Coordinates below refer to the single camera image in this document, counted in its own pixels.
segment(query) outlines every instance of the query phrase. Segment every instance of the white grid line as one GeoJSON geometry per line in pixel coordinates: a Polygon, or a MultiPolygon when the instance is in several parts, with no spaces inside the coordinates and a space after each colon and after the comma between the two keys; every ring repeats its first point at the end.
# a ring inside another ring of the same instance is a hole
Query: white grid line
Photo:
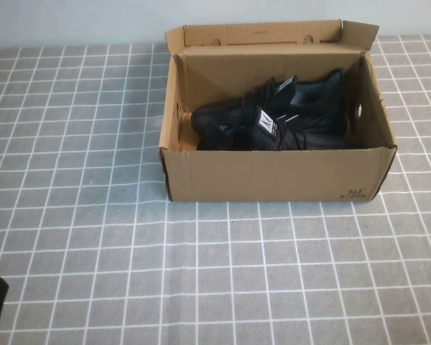
{"type": "Polygon", "coordinates": [[[231,223],[230,223],[230,203],[226,203],[227,205],[227,231],[228,231],[228,261],[230,264],[230,299],[231,299],[231,321],[232,321],[232,329],[233,329],[233,345],[236,345],[236,317],[235,317],[235,289],[233,286],[233,260],[231,257],[231,244],[233,243],[231,240],[231,223]]]}
{"type": "Polygon", "coordinates": [[[340,305],[342,307],[343,317],[345,320],[346,333],[348,335],[348,341],[349,341],[350,345],[353,345],[353,339],[351,338],[351,332],[350,332],[350,325],[348,323],[348,316],[346,315],[345,303],[343,302],[343,294],[342,294],[342,290],[340,288],[340,279],[338,278],[337,267],[335,266],[335,260],[334,260],[333,252],[332,252],[332,246],[330,245],[328,226],[325,223],[323,203],[319,202],[319,207],[321,209],[321,215],[323,218],[325,237],[327,239],[329,253],[330,253],[330,260],[331,260],[332,266],[333,266],[333,274],[335,275],[335,281],[337,283],[338,297],[340,298],[340,305]]]}
{"type": "MultiPolygon", "coordinates": [[[[428,316],[431,315],[431,313],[423,313],[422,315],[428,316]]],[[[412,317],[412,316],[419,316],[419,314],[393,314],[393,315],[387,315],[387,318],[402,318],[402,317],[412,317]]],[[[349,320],[363,320],[367,318],[381,318],[380,315],[367,315],[367,316],[349,316],[349,320]]],[[[272,323],[279,323],[279,322],[285,322],[285,321],[306,321],[306,318],[275,318],[272,320],[272,323]]],[[[311,318],[312,321],[344,321],[344,317],[321,317],[321,318],[311,318]]],[[[200,325],[226,325],[231,324],[233,321],[202,321],[200,322],[200,325]]],[[[268,319],[259,319],[259,320],[236,320],[235,323],[242,324],[242,323],[268,323],[270,320],[268,319]]],[[[195,326],[196,322],[190,322],[190,321],[182,321],[182,322],[174,322],[174,323],[146,323],[146,324],[137,324],[137,325],[126,325],[125,328],[143,328],[143,327],[160,327],[160,326],[183,326],[183,325],[189,325],[189,326],[195,326]]],[[[120,326],[90,326],[88,329],[120,329],[120,326]]],[[[60,328],[53,328],[52,330],[58,330],[58,331],[79,331],[83,330],[83,327],[60,327],[60,328]]],[[[20,329],[19,332],[37,332],[37,331],[48,331],[47,328],[36,328],[36,329],[20,329]]],[[[0,333],[10,333],[11,331],[0,331],[0,333]]]]}
{"type": "MultiPolygon", "coordinates": [[[[367,254],[366,244],[365,244],[365,242],[363,240],[361,227],[359,226],[359,221],[358,221],[358,217],[356,215],[356,209],[354,208],[354,202],[353,201],[351,201],[351,208],[353,209],[354,220],[355,220],[356,226],[358,228],[359,239],[361,240],[362,248],[363,248],[363,251],[364,251],[364,257],[366,258],[366,261],[368,262],[367,266],[369,267],[369,274],[371,276],[372,285],[375,287],[376,283],[375,283],[374,273],[372,272],[372,266],[369,263],[370,262],[369,255],[367,254]]],[[[381,301],[380,301],[379,291],[377,289],[374,289],[374,290],[375,290],[376,302],[377,302],[377,304],[379,306],[379,310],[380,310],[380,314],[381,314],[381,319],[383,321],[383,327],[384,327],[384,330],[385,330],[385,333],[386,333],[386,338],[388,339],[388,344],[391,345],[391,336],[389,335],[388,326],[386,325],[385,315],[384,315],[384,312],[383,312],[383,308],[381,307],[381,301]]]]}
{"type": "MultiPolygon", "coordinates": [[[[167,205],[168,201],[166,200],[166,209],[164,213],[164,239],[163,243],[166,243],[167,240],[167,205]]],[[[163,265],[162,265],[162,275],[161,275],[161,296],[159,298],[159,328],[158,328],[158,345],[162,343],[162,328],[163,328],[163,308],[164,308],[164,274],[166,273],[166,246],[163,247],[163,265]]]]}
{"type": "MultiPolygon", "coordinates": [[[[107,59],[105,60],[105,65],[103,67],[102,77],[104,77],[104,75],[106,73],[106,67],[107,67],[107,59]]],[[[101,80],[101,89],[102,89],[103,82],[104,82],[104,80],[102,79],[101,80]]],[[[100,100],[101,100],[101,92],[99,92],[99,94],[98,94],[98,100],[96,102],[96,105],[99,104],[100,100]]],[[[121,123],[121,121],[118,122],[118,126],[117,126],[117,129],[116,129],[117,135],[116,135],[116,141],[115,141],[115,148],[118,147],[118,138],[119,138],[118,134],[120,132],[120,123],[121,123]]],[[[90,146],[90,143],[91,143],[91,136],[89,138],[88,147],[90,146]]],[[[108,199],[110,197],[111,183],[112,183],[112,177],[113,177],[113,167],[115,165],[115,158],[116,158],[116,152],[114,152],[113,157],[112,157],[111,171],[110,171],[110,178],[109,178],[109,185],[110,186],[108,187],[107,197],[106,197],[107,202],[108,202],[108,199]]],[[[96,257],[96,266],[94,268],[94,272],[95,273],[94,273],[94,278],[93,278],[93,285],[91,286],[91,297],[90,297],[89,304],[88,304],[88,312],[86,314],[85,331],[83,332],[83,343],[84,344],[86,343],[86,337],[88,336],[89,320],[90,320],[90,317],[91,317],[91,308],[93,306],[94,289],[96,287],[96,277],[97,277],[96,273],[97,273],[98,268],[99,268],[99,258],[101,256],[101,246],[102,246],[102,241],[103,241],[103,234],[104,234],[104,229],[106,227],[106,217],[107,217],[107,204],[104,206],[104,210],[103,210],[103,220],[102,220],[102,227],[101,227],[101,238],[99,239],[99,248],[97,249],[98,253],[97,253],[97,257],[96,257]]]]}
{"type": "MultiPolygon", "coordinates": [[[[73,95],[73,97],[72,97],[72,104],[73,104],[73,102],[74,102],[74,100],[75,100],[75,95],[73,95]]],[[[68,122],[68,120],[65,122],[65,128],[64,128],[64,134],[66,134],[67,133],[67,129],[68,129],[68,124],[69,124],[69,122],[68,122]]],[[[59,159],[59,157],[60,157],[60,155],[61,155],[61,151],[62,151],[62,144],[63,144],[63,142],[64,142],[64,140],[62,139],[61,140],[61,143],[60,143],[60,147],[59,147],[59,153],[57,154],[57,160],[59,159]]],[[[57,171],[57,167],[55,166],[55,168],[54,168],[54,170],[53,170],[53,172],[52,172],[52,177],[51,177],[51,183],[50,183],[50,188],[49,188],[49,190],[48,190],[48,194],[47,194],[47,200],[46,200],[46,202],[45,202],[45,211],[44,211],[44,213],[42,214],[42,220],[41,220],[41,223],[40,223],[40,226],[39,226],[39,228],[41,229],[41,227],[42,227],[42,222],[43,222],[43,217],[45,216],[45,213],[46,213],[46,207],[48,206],[48,201],[49,201],[49,199],[50,199],[50,194],[51,194],[51,189],[52,189],[52,186],[54,185],[54,180],[55,180],[55,176],[56,176],[56,171],[57,171]]],[[[37,232],[37,235],[36,235],[36,238],[35,238],[35,248],[34,248],[34,252],[35,252],[35,249],[36,249],[36,247],[37,247],[37,241],[38,241],[38,238],[39,238],[39,236],[40,236],[40,230],[37,232]]],[[[66,243],[66,249],[68,248],[68,245],[69,245],[69,241],[70,241],[70,236],[71,236],[71,230],[69,230],[69,234],[68,234],[68,237],[67,237],[67,243],[66,243]]],[[[61,281],[62,281],[62,274],[63,274],[63,269],[64,269],[64,264],[65,264],[65,258],[67,257],[67,251],[65,251],[64,252],[64,257],[63,257],[63,259],[62,259],[62,264],[61,264],[61,269],[60,269],[60,274],[59,274],[59,277],[58,277],[58,281],[57,281],[57,287],[56,287],[56,295],[55,295],[55,299],[57,299],[57,295],[59,294],[59,290],[60,290],[60,284],[61,284],[61,281]]],[[[50,316],[50,328],[51,328],[51,326],[52,326],[52,322],[54,321],[54,316],[55,316],[55,311],[56,311],[56,305],[57,305],[57,303],[56,303],[56,300],[55,300],[55,302],[54,302],[54,304],[53,304],[53,306],[52,306],[52,310],[51,310],[51,316],[50,316]]],[[[46,335],[46,344],[48,343],[48,341],[50,340],[50,332],[48,331],[47,332],[47,335],[46,335]]]]}
{"type": "MultiPolygon", "coordinates": [[[[287,206],[289,208],[289,216],[290,216],[290,222],[291,222],[291,227],[292,227],[292,235],[293,235],[294,239],[297,240],[297,236],[295,235],[294,218],[292,217],[292,207],[290,205],[290,202],[287,203],[287,206]]],[[[300,276],[300,285],[302,287],[301,292],[302,292],[302,296],[303,296],[303,303],[305,304],[305,315],[307,316],[308,335],[310,337],[310,345],[314,345],[315,341],[313,339],[313,333],[312,333],[312,329],[311,329],[310,312],[308,311],[307,294],[305,293],[305,284],[304,284],[303,274],[302,274],[302,264],[300,262],[299,248],[297,246],[297,241],[294,241],[294,247],[295,247],[295,256],[297,257],[297,266],[298,266],[299,276],[300,276]]]]}
{"type": "MultiPolygon", "coordinates": [[[[43,52],[43,48],[40,50],[39,58],[42,56],[42,52],[43,52]]],[[[35,71],[36,71],[36,69],[34,69],[34,71],[33,71],[32,79],[33,79],[33,77],[34,77],[35,71]]],[[[54,88],[54,84],[55,84],[55,79],[54,79],[54,81],[52,82],[51,89],[53,89],[53,88],[54,88]]],[[[23,104],[24,104],[24,102],[25,102],[25,98],[22,100],[21,105],[23,105],[23,104]]],[[[17,116],[17,118],[16,118],[16,122],[15,122],[14,127],[13,127],[13,130],[12,130],[13,132],[14,132],[14,130],[16,129],[16,124],[17,124],[18,118],[19,118],[19,116],[17,116]]],[[[38,127],[38,131],[37,131],[37,132],[40,132],[40,129],[41,129],[41,128],[42,128],[42,122],[40,122],[40,123],[39,123],[39,127],[38,127]]],[[[9,143],[10,143],[10,142],[11,142],[11,140],[9,140],[9,141],[8,141],[8,145],[7,145],[7,147],[6,147],[5,152],[8,150],[8,146],[9,146],[9,143]]],[[[21,192],[22,192],[22,187],[23,187],[23,185],[24,185],[24,180],[25,180],[25,178],[26,178],[26,176],[27,176],[27,173],[28,173],[28,171],[29,171],[30,161],[31,161],[31,158],[32,158],[33,152],[35,151],[35,147],[36,147],[36,145],[37,145],[37,138],[36,138],[36,139],[34,140],[34,142],[33,142],[33,145],[32,145],[32,153],[31,153],[31,155],[30,155],[29,159],[27,160],[26,171],[25,171],[25,173],[24,173],[24,177],[22,178],[22,181],[21,181],[21,188],[19,189],[19,192],[17,193],[17,196],[16,196],[16,201],[15,201],[15,204],[14,204],[14,210],[12,211],[11,216],[9,217],[9,225],[8,225],[8,229],[9,229],[9,227],[10,227],[10,226],[11,226],[11,224],[12,224],[12,221],[13,221],[13,218],[14,218],[14,214],[15,214],[15,212],[16,212],[17,205],[18,205],[18,202],[19,202],[19,198],[20,198],[20,195],[21,195],[21,192]]],[[[46,197],[46,200],[45,200],[45,205],[47,204],[47,202],[48,202],[48,200],[49,200],[49,197],[50,197],[50,193],[48,192],[47,197],[46,197]]],[[[44,215],[44,212],[42,212],[42,214],[40,215],[39,226],[41,226],[41,225],[42,225],[42,222],[43,222],[43,218],[44,218],[44,216],[45,216],[45,215],[44,215]]],[[[37,235],[36,235],[35,240],[34,240],[34,245],[33,245],[33,247],[32,247],[32,253],[30,254],[29,264],[28,264],[28,267],[27,267],[27,273],[26,273],[26,277],[24,278],[24,283],[23,283],[22,291],[21,291],[21,295],[20,295],[20,298],[19,298],[19,300],[20,300],[20,301],[22,301],[22,300],[23,300],[23,298],[24,298],[24,291],[25,291],[25,289],[26,289],[27,282],[28,282],[28,277],[29,277],[29,273],[30,273],[30,270],[31,270],[31,267],[32,267],[32,261],[33,261],[33,259],[34,259],[35,249],[37,248],[37,237],[38,237],[38,234],[39,234],[39,233],[40,233],[40,232],[39,232],[39,231],[37,231],[37,235]]],[[[5,239],[4,239],[3,245],[5,245],[6,240],[7,240],[7,238],[8,238],[8,235],[9,235],[9,231],[8,231],[8,232],[6,233],[6,235],[5,235],[5,239]]],[[[13,321],[13,331],[15,331],[15,330],[16,330],[17,320],[18,320],[18,317],[19,317],[19,311],[20,311],[20,310],[21,310],[21,304],[19,304],[19,305],[17,306],[16,315],[14,316],[14,321],[13,321]]],[[[14,335],[14,334],[12,334],[12,335],[10,336],[10,338],[9,338],[9,344],[11,344],[11,342],[12,342],[13,335],[14,335]]]]}
{"type": "MultiPolygon", "coordinates": [[[[129,46],[128,65],[129,65],[129,61],[131,60],[131,50],[132,50],[132,45],[129,46]]],[[[126,82],[124,83],[124,91],[126,91],[126,82]]],[[[147,104],[147,107],[145,109],[145,121],[147,121],[147,112],[148,112],[148,104],[147,104]]],[[[145,135],[142,137],[142,146],[144,146],[144,140],[145,140],[145,135]]],[[[144,154],[144,150],[141,150],[141,159],[139,161],[139,172],[137,175],[136,209],[134,210],[134,217],[137,215],[137,209],[139,207],[139,190],[140,190],[140,185],[141,185],[141,171],[142,171],[143,154],[144,154]]],[[[136,239],[136,222],[134,222],[134,228],[132,231],[132,242],[131,242],[131,246],[129,246],[131,252],[129,253],[129,271],[128,271],[128,278],[126,280],[126,300],[124,301],[124,307],[123,307],[124,308],[124,310],[123,310],[123,321],[122,321],[123,326],[121,327],[120,344],[122,344],[124,341],[124,329],[125,329],[124,326],[126,325],[126,315],[127,315],[127,308],[128,308],[127,298],[129,297],[129,286],[131,284],[131,270],[132,270],[132,260],[134,257],[133,254],[134,254],[134,241],[135,241],[135,239],[136,239]]]]}
{"type": "Polygon", "coordinates": [[[196,203],[195,207],[196,207],[196,210],[195,210],[195,217],[196,217],[196,226],[195,226],[195,242],[196,242],[196,244],[195,244],[195,266],[196,266],[196,269],[195,269],[195,322],[196,322],[195,343],[196,343],[196,345],[198,345],[199,344],[199,327],[198,327],[198,325],[199,325],[199,321],[200,321],[200,316],[199,316],[199,303],[200,303],[200,301],[199,301],[199,290],[198,290],[199,289],[199,286],[198,286],[198,278],[199,278],[198,269],[200,267],[199,258],[198,258],[198,255],[199,255],[199,251],[198,251],[198,248],[199,248],[199,245],[198,245],[198,219],[199,219],[198,203],[196,203]]]}
{"type": "Polygon", "coordinates": [[[268,304],[268,315],[270,319],[270,332],[272,336],[272,345],[275,344],[274,342],[274,329],[273,329],[273,315],[272,315],[272,303],[270,301],[270,289],[269,289],[269,283],[268,283],[268,274],[267,274],[267,259],[265,257],[265,243],[264,243],[264,232],[262,231],[261,226],[261,216],[260,216],[260,203],[257,203],[257,216],[259,220],[259,230],[260,230],[260,240],[261,240],[261,255],[262,259],[264,260],[264,276],[265,276],[265,287],[267,289],[267,304],[268,304]]]}

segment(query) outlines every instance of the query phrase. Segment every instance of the open shoe box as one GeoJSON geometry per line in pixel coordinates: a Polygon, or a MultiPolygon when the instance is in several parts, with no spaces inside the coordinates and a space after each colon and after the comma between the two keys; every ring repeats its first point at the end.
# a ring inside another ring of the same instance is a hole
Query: open shoe box
{"type": "Polygon", "coordinates": [[[397,151],[370,55],[378,27],[341,20],[185,26],[172,55],[159,153],[173,201],[367,201],[397,151]],[[367,149],[197,151],[191,112],[274,76],[314,80],[344,67],[350,129],[367,149]]]}

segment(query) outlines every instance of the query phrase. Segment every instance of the grid pattern tablecloth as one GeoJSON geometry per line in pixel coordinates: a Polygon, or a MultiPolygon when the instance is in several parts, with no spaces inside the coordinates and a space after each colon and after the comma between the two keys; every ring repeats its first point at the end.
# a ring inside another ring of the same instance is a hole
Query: grid pattern tablecloth
{"type": "Polygon", "coordinates": [[[0,49],[0,344],[431,343],[431,36],[372,51],[370,203],[169,203],[164,44],[0,49]]]}

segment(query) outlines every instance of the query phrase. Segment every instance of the cardboard edge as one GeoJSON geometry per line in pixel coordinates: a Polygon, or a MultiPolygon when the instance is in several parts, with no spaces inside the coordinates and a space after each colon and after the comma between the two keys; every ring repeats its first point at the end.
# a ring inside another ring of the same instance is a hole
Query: cardboard edge
{"type": "Polygon", "coordinates": [[[341,34],[341,19],[324,19],[324,20],[310,20],[300,22],[257,22],[257,23],[235,23],[235,24],[204,24],[204,25],[188,25],[185,27],[185,45],[203,45],[211,46],[216,41],[219,45],[245,45],[245,44],[269,44],[269,43],[303,43],[305,34],[300,40],[291,40],[287,38],[285,33],[290,30],[295,31],[299,29],[311,30],[316,34],[317,42],[330,41],[338,42],[341,34]],[[270,27],[274,32],[283,31],[283,37],[279,40],[271,40],[270,38],[253,38],[251,34],[265,34],[264,29],[270,27]],[[246,32],[244,30],[255,28],[255,32],[246,32]],[[329,31],[327,34],[319,34],[318,32],[326,29],[329,31]]]}
{"type": "Polygon", "coordinates": [[[170,200],[172,201],[170,182],[169,182],[169,177],[168,177],[167,168],[166,168],[166,159],[164,158],[166,151],[167,149],[165,149],[164,147],[159,148],[159,160],[161,162],[161,168],[163,169],[163,173],[164,173],[164,184],[166,185],[166,193],[169,196],[170,200]]]}
{"type": "Polygon", "coordinates": [[[383,185],[383,182],[385,182],[386,178],[388,177],[388,173],[391,170],[391,166],[393,165],[394,159],[396,158],[396,153],[397,153],[397,145],[393,145],[392,147],[389,147],[390,150],[394,150],[394,154],[393,157],[391,158],[391,161],[388,164],[388,168],[386,169],[386,172],[384,173],[383,178],[381,179],[379,186],[377,187],[377,189],[375,190],[374,195],[372,196],[372,198],[370,200],[375,199],[375,197],[380,193],[380,189],[383,185]]]}
{"type": "Polygon", "coordinates": [[[185,27],[176,27],[166,31],[164,37],[171,55],[178,54],[185,49],[185,27]]]}
{"type": "Polygon", "coordinates": [[[378,25],[350,22],[348,20],[343,20],[342,24],[341,42],[354,45],[366,52],[372,48],[376,34],[379,31],[378,25]]]}
{"type": "Polygon", "coordinates": [[[379,100],[380,100],[381,108],[383,110],[384,117],[385,117],[386,122],[388,124],[389,134],[391,136],[390,140],[392,141],[392,145],[389,145],[388,148],[392,148],[392,147],[396,147],[397,148],[396,134],[394,133],[393,126],[391,125],[391,119],[389,118],[389,115],[386,112],[385,101],[383,99],[383,95],[382,95],[382,92],[381,92],[381,86],[380,86],[379,80],[378,80],[378,78],[376,76],[376,71],[375,71],[375,68],[374,68],[374,62],[373,62],[372,57],[371,57],[371,55],[369,53],[366,53],[364,55],[364,57],[365,57],[367,65],[370,68],[372,83],[375,86],[376,91],[377,91],[377,93],[379,95],[379,100]]]}
{"type": "Polygon", "coordinates": [[[174,59],[170,58],[170,69],[167,74],[166,98],[164,100],[164,114],[161,131],[159,133],[159,147],[169,149],[171,121],[174,112],[175,91],[177,87],[177,68],[174,59]]]}

